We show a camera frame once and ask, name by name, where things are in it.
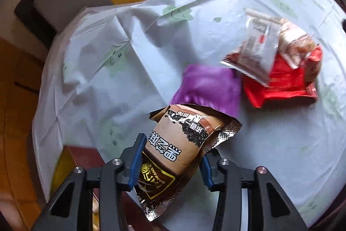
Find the purple fabric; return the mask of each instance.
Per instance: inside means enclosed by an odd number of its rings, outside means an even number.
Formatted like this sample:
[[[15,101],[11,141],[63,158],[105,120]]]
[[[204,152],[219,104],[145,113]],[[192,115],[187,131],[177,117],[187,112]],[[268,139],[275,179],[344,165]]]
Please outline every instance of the purple fabric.
[[[235,70],[189,65],[183,74],[181,87],[174,94],[170,104],[208,106],[237,117],[240,91],[241,82]]]

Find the red package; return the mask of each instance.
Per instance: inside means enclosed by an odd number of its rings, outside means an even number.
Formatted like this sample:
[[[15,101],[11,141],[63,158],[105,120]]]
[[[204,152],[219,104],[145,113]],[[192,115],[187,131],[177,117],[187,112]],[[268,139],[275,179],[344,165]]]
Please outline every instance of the red package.
[[[314,80],[319,73],[321,61],[322,50],[320,46],[315,48],[295,70],[287,64],[280,54],[276,54],[274,66],[270,73],[269,87],[264,87],[255,80],[244,76],[244,91],[251,104],[256,108],[261,108],[266,100],[292,97],[310,97],[317,100]]]

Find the triangular cutout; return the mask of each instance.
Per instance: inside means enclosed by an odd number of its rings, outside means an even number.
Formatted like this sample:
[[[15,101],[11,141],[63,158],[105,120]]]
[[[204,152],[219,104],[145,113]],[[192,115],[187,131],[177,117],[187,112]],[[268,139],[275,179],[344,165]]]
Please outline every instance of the triangular cutout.
[[[267,190],[272,216],[274,218],[278,218],[280,216],[289,215],[289,208],[287,207],[277,190],[274,188],[273,184],[267,183]]]
[[[67,218],[70,215],[74,182],[69,183],[51,208],[51,215]]]

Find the orange floor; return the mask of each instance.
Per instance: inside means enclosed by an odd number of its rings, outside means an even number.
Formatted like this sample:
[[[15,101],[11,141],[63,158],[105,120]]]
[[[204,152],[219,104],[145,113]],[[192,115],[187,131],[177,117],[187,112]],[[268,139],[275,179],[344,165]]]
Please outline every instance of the orange floor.
[[[14,231],[30,230],[42,206],[28,152],[43,63],[0,38],[0,67],[0,211]]]

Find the table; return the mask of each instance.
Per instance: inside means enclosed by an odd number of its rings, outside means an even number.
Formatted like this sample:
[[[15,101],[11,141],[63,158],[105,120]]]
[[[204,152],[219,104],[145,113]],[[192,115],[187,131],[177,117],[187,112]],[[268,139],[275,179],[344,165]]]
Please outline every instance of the table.
[[[33,137],[46,197],[63,144],[98,148],[107,162],[155,123],[189,64],[220,66],[245,35],[244,8],[286,18],[320,43],[319,100],[254,109],[219,146],[239,166],[269,168],[311,226],[346,183],[346,14],[333,0],[146,0],[87,8],[55,39],[42,76]],[[211,230],[217,194],[198,173],[160,217],[170,230]]]

